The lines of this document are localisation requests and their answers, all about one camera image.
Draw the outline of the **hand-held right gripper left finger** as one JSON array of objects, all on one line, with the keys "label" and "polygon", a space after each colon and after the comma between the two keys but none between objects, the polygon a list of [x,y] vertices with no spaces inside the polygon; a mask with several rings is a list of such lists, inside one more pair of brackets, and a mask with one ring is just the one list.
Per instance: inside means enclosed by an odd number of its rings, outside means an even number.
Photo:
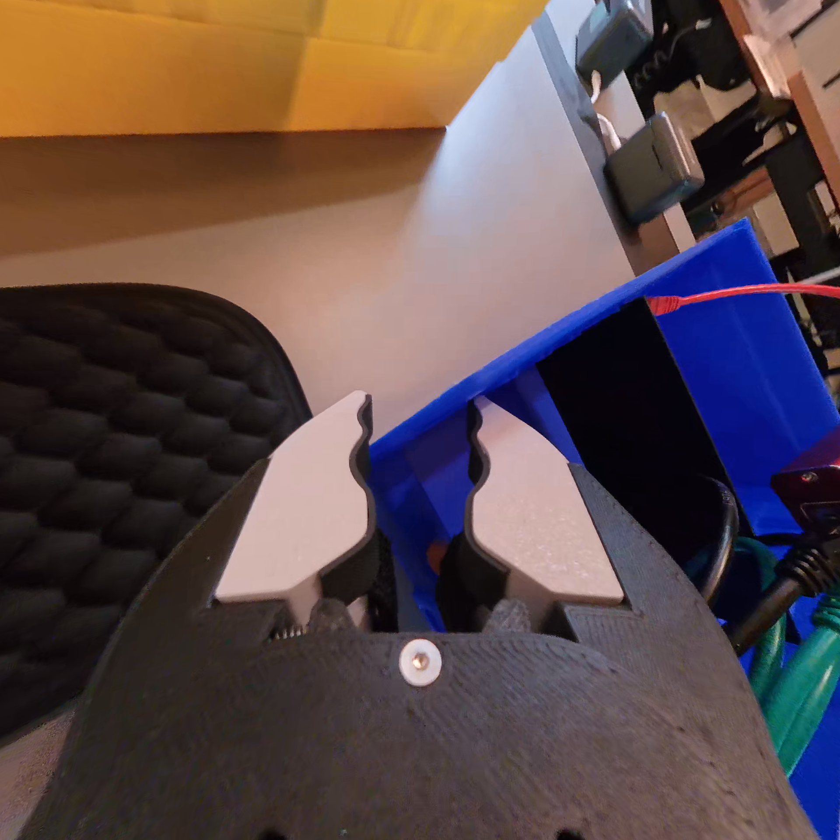
[{"label": "hand-held right gripper left finger", "polygon": [[364,476],[372,399],[352,392],[292,433],[266,471],[215,591],[228,603],[282,601],[308,623],[322,598],[349,605],[375,578],[365,557],[375,504]]}]

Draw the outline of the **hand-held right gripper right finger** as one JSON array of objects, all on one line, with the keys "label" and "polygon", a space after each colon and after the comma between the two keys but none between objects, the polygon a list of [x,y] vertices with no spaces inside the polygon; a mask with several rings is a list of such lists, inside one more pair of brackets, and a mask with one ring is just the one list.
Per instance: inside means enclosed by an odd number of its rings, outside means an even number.
[{"label": "hand-held right gripper right finger", "polygon": [[625,593],[568,459],[480,396],[469,412],[464,585],[489,608],[524,604],[540,629],[556,603],[615,607]]}]

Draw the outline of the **blue plastic bin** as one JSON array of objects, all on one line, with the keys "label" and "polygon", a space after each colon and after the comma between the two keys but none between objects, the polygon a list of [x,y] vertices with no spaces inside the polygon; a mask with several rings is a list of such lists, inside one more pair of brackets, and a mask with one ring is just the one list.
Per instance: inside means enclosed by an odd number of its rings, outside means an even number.
[{"label": "blue plastic bin", "polygon": [[[487,394],[581,465],[537,370],[585,329],[651,295],[774,284],[751,228],[717,234],[605,294],[470,374],[372,446],[384,528],[433,629],[443,628],[432,537],[463,528],[468,403]],[[745,532],[794,525],[773,473],[829,434],[838,414],[781,294],[730,298],[657,318],[741,506]],[[838,701],[791,784],[741,663],[666,550],[591,473],[584,502],[628,605],[562,606],[549,635],[446,636],[444,690],[409,703],[420,743],[369,791],[362,838],[836,838]],[[418,748],[432,760],[410,768]]]}]

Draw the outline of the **red metal adapter box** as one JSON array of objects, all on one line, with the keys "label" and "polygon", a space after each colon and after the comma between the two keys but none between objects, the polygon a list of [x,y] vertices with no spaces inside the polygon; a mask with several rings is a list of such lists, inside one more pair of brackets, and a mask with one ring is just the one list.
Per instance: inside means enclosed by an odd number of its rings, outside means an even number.
[{"label": "red metal adapter box", "polygon": [[791,466],[770,480],[780,498],[803,532],[824,538],[839,535],[839,463]]}]

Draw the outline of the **black honeycomb padded rest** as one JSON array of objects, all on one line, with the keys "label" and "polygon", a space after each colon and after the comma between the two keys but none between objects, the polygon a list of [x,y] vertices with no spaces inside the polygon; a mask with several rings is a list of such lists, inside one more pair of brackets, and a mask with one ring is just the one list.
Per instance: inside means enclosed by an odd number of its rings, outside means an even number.
[{"label": "black honeycomb padded rest", "polygon": [[2,289],[2,742],[84,690],[135,597],[312,417],[255,316],[134,283]]}]

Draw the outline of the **grey power adapter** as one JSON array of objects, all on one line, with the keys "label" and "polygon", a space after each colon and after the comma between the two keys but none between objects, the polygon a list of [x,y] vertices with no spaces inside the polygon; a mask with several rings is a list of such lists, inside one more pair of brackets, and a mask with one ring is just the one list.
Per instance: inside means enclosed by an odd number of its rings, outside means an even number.
[{"label": "grey power adapter", "polygon": [[602,88],[632,65],[654,38],[649,1],[599,1],[581,24],[575,40],[575,68],[587,85],[597,73]]},{"label": "grey power adapter", "polygon": [[606,156],[605,178],[636,227],[695,195],[706,181],[692,142],[663,111]]}]

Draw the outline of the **yellow plastic bin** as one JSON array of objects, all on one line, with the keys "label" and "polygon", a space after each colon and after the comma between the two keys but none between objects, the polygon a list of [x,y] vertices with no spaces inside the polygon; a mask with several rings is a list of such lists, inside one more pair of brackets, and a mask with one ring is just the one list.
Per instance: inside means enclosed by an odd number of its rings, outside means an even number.
[{"label": "yellow plastic bin", "polygon": [[546,4],[2,1],[1,134],[442,128]]}]

